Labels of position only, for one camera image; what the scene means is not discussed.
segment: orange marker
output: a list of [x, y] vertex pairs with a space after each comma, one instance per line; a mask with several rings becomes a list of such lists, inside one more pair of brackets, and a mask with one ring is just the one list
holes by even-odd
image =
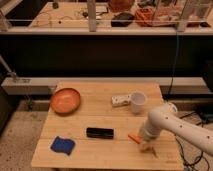
[[137, 144], [140, 144], [141, 142], [141, 137], [137, 135], [128, 134], [128, 137], [131, 138], [133, 141], [135, 141]]

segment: blue sponge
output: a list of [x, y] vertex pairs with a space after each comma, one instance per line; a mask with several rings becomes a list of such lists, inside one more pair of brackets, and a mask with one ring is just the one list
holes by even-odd
[[62, 139], [59, 136], [57, 136], [50, 148], [55, 152], [62, 152], [67, 155], [70, 155], [74, 146], [75, 142], [73, 140]]

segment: orange bowl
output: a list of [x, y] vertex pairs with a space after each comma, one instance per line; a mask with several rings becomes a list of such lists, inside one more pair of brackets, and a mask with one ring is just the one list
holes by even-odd
[[50, 107], [55, 113], [66, 115], [75, 111], [81, 102], [80, 93], [73, 88], [64, 88], [54, 93]]

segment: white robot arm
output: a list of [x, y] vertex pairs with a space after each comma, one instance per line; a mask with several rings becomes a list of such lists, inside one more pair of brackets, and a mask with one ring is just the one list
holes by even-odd
[[161, 130], [165, 129], [213, 156], [213, 132], [177, 118], [174, 116], [177, 112], [172, 103], [153, 108], [139, 131], [140, 136], [149, 142], [156, 139]]

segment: floor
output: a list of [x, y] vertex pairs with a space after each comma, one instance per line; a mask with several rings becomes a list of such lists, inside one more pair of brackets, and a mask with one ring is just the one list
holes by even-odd
[[[52, 169], [32, 168], [30, 166], [33, 152], [47, 116], [47, 110], [44, 110], [45, 107], [40, 107], [40, 111], [25, 111], [23, 110], [23, 107], [21, 108], [22, 109], [19, 108], [13, 113], [1, 135], [0, 171], [50, 171]], [[181, 111], [179, 112], [178, 117], [188, 113], [190, 113], [190, 111]], [[200, 122], [199, 117], [194, 114], [185, 119], [193, 124]], [[213, 130], [213, 124], [205, 125], [204, 127]], [[178, 138], [178, 140], [183, 146], [185, 159], [189, 163], [193, 162], [195, 157], [200, 154], [200, 151], [184, 140], [180, 138]], [[204, 154], [204, 156], [210, 165], [209, 171], [213, 170], [213, 158], [207, 154]], [[194, 170], [208, 170], [208, 165], [205, 159], [202, 159], [195, 166]]]

